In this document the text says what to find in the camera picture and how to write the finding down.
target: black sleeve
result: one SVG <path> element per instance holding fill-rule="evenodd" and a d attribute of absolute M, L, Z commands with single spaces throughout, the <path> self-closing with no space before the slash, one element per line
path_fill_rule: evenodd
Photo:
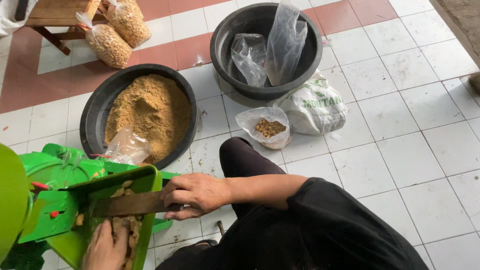
<path fill-rule="evenodd" d="M 404 237 L 333 183 L 309 178 L 287 203 L 317 265 L 328 262 L 332 269 L 428 270 Z"/>

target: tile floor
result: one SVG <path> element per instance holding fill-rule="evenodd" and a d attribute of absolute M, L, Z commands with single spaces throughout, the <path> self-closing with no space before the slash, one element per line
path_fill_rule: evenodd
<path fill-rule="evenodd" d="M 152 37 L 129 65 L 180 70 L 206 112 L 189 151 L 165 170 L 222 177 L 219 146 L 244 137 L 286 172 L 320 176 L 349 191 L 403 234 L 431 270 L 478 269 L 480 95 L 467 80 L 479 69 L 429 1 L 292 0 L 332 40 L 319 69 L 349 113 L 335 134 L 295 134 L 283 150 L 264 148 L 237 126 L 237 113 L 264 102 L 233 90 L 209 56 L 218 23 L 263 1 L 138 0 Z M 8 127 L 0 142 L 18 154 L 50 142 L 82 148 L 83 107 L 116 71 L 81 40 L 69 46 L 72 54 L 64 56 L 28 28 L 0 38 L 0 127 Z M 154 234 L 144 269 L 180 246 L 219 239 L 217 220 L 228 228 L 231 206 Z M 68 268 L 52 251 L 43 256 L 45 270 Z"/>

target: person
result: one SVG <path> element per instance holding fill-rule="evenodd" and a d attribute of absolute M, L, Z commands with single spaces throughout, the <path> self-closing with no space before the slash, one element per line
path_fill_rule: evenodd
<path fill-rule="evenodd" d="M 180 248 L 157 270 L 428 269 L 404 237 L 339 186 L 288 175 L 240 137 L 222 144 L 220 164 L 223 179 L 173 177 L 163 189 L 165 205 L 189 206 L 165 219 L 199 218 L 228 204 L 238 219 L 219 244 L 204 240 Z M 85 255 L 88 270 L 117 270 L 123 262 L 119 245 L 125 242 L 114 245 L 106 223 L 90 244 L 96 252 Z"/>

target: knife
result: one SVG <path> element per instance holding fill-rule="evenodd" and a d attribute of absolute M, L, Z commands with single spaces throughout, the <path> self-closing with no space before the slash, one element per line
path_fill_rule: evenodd
<path fill-rule="evenodd" d="M 168 211 L 182 211 L 183 205 L 164 206 L 161 191 L 145 192 L 126 196 L 103 198 L 91 204 L 93 217 L 145 215 Z"/>

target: sack with green text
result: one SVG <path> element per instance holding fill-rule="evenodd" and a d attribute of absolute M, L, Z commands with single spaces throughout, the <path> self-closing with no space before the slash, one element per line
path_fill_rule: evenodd
<path fill-rule="evenodd" d="M 340 129 L 347 119 L 347 108 L 339 93 L 320 72 L 301 86 L 268 103 L 281 108 L 295 133 L 319 135 Z"/>

